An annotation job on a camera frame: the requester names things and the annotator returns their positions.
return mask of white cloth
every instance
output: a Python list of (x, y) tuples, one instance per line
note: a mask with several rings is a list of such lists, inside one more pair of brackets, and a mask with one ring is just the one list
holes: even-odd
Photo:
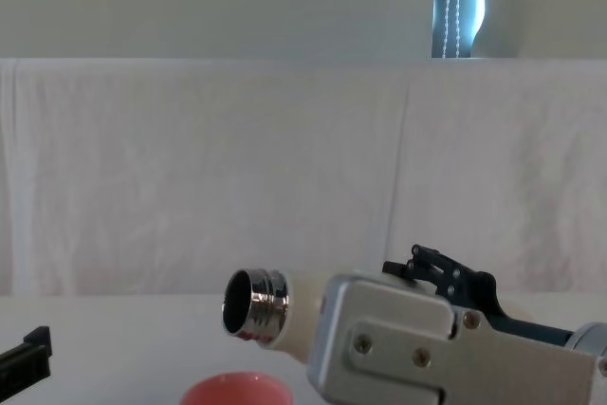
[(221, 292), (413, 243), (604, 291), (605, 94), (600, 61), (3, 62), (0, 293)]
[(403, 69), (6, 65), (15, 294), (221, 292), (239, 267), (380, 266)]
[(607, 63), (437, 64), (409, 91), (389, 256), (607, 290)]

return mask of pink bowl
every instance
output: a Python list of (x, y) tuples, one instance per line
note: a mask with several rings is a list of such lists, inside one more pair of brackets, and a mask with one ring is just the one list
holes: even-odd
[(274, 377), (234, 372), (194, 385), (181, 399), (181, 405), (293, 405), (293, 396)]

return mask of black object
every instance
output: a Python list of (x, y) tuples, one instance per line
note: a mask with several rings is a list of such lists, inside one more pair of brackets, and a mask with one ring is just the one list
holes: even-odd
[(495, 277), (487, 272), (476, 272), (437, 250), (419, 245), (413, 246), (412, 254), (413, 258), (406, 265), (384, 262), (382, 271), (404, 280), (420, 280), (436, 285), (436, 295), (453, 305), (483, 312), (496, 331), (558, 346), (564, 346), (573, 334), (508, 317), (497, 299)]
[(40, 326), (27, 334), (23, 343), (0, 355), (0, 402), (50, 377), (52, 356), (50, 330)]

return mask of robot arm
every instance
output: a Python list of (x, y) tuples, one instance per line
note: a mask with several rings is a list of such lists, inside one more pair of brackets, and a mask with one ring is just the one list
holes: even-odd
[[(310, 383), (327, 402), (605, 403), (606, 324), (571, 333), (513, 320), (499, 305), (491, 275), (435, 250), (414, 246), (413, 253), (406, 265), (385, 263), (382, 277), (336, 275), (323, 289), (305, 363)], [(424, 292), (420, 282), (436, 286), (435, 294)], [(289, 301), (285, 280), (277, 305), (274, 289), (270, 281), (267, 293), (257, 287), (246, 297), (243, 286), (242, 302), (248, 306), (242, 305), (240, 317), (256, 323), (250, 329), (265, 327), (267, 315), (282, 314), (274, 339), (258, 341), (281, 349), (276, 341), (282, 332), (297, 330), (288, 324), (289, 312), (296, 314), (305, 301), (301, 295)], [(226, 304), (233, 302), (233, 291), (229, 286)], [(224, 307), (224, 323), (228, 316), (233, 326), (238, 319), (232, 310)]]

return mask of white table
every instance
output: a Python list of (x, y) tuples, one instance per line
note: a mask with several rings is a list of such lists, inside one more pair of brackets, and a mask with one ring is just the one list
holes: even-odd
[[(509, 297), (536, 322), (576, 329), (607, 321), (600, 295)], [(220, 296), (0, 299), (0, 350), (38, 325), (51, 328), (51, 378), (8, 405), (166, 405), (204, 377), (257, 370), (281, 378), (298, 405), (322, 404), (304, 367), (227, 337)]]

